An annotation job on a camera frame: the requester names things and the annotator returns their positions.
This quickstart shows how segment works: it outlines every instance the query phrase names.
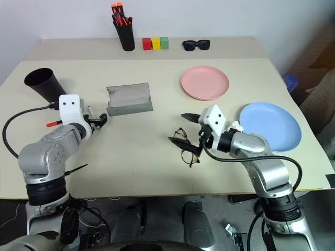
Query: blue object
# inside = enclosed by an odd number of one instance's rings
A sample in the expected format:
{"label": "blue object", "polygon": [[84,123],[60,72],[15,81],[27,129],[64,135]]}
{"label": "blue object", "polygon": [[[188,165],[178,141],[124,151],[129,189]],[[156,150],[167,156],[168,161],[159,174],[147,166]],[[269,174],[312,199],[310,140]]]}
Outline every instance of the blue object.
{"label": "blue object", "polygon": [[283,108],[266,102],[247,105],[240,113],[245,133],[263,136],[272,151],[286,152],[297,147],[302,131],[295,118]]}
{"label": "blue object", "polygon": [[296,78],[294,76],[285,76],[285,77],[283,77],[283,80],[286,84],[286,88],[287,88],[289,93],[292,93],[294,91],[294,89],[297,88],[297,86],[299,85],[298,78]]}

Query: black cup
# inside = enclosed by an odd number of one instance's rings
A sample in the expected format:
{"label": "black cup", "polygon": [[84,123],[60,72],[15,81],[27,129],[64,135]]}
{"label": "black cup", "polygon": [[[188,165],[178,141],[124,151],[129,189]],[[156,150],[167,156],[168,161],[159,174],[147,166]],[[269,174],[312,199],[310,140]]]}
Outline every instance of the black cup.
{"label": "black cup", "polygon": [[54,76],[52,69],[49,68],[41,68],[29,73],[25,77],[25,84],[49,103],[58,101],[60,95],[66,94]]}
{"label": "black cup", "polygon": [[124,26],[117,26],[113,23],[119,35],[123,50],[132,51],[135,49],[134,35],[132,33],[132,23]]}

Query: block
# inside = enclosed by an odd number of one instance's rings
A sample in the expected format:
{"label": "block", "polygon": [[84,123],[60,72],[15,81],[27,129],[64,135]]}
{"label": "block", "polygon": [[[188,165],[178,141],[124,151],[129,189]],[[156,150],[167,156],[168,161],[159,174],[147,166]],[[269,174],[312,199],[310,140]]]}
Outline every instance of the block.
{"label": "block", "polygon": [[142,38],[143,49],[145,51],[151,51],[151,39],[150,38]]}
{"label": "block", "polygon": [[168,37],[161,37],[161,49],[167,50],[169,48],[169,39]]}
{"label": "block", "polygon": [[151,38],[151,45],[153,50],[160,50],[161,40],[159,38]]}
{"label": "block", "polygon": [[110,116],[152,111],[148,83],[107,87],[110,101],[107,113]]}

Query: yellow block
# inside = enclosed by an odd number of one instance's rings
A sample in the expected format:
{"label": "yellow block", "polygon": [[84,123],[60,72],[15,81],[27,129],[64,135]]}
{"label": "yellow block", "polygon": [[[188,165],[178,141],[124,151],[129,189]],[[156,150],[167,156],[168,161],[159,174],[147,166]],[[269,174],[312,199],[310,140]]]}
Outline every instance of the yellow block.
{"label": "yellow block", "polygon": [[161,49],[160,38],[151,38],[151,45],[153,50],[160,50]]}

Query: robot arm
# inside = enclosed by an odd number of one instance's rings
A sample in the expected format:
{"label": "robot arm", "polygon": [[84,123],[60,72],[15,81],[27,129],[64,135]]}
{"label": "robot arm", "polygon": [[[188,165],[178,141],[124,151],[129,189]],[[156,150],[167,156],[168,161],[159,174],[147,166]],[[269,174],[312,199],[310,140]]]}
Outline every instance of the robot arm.
{"label": "robot arm", "polygon": [[[201,115],[185,113],[182,117],[199,123],[200,146],[169,138],[183,150],[200,156],[202,150],[218,161],[241,162],[260,197],[265,222],[270,230],[271,250],[317,251],[306,218],[293,194],[289,173],[283,162],[273,155],[267,140],[256,134],[235,129],[224,131],[225,118],[217,105],[205,108]],[[235,159],[221,159],[211,154],[222,151]]]}
{"label": "robot arm", "polygon": [[63,250],[78,235],[78,213],[65,186],[65,161],[91,137],[95,127],[90,123],[102,127],[107,115],[85,118],[78,95],[61,95],[59,103],[63,125],[25,146],[18,157],[29,198],[27,235],[1,250]]}

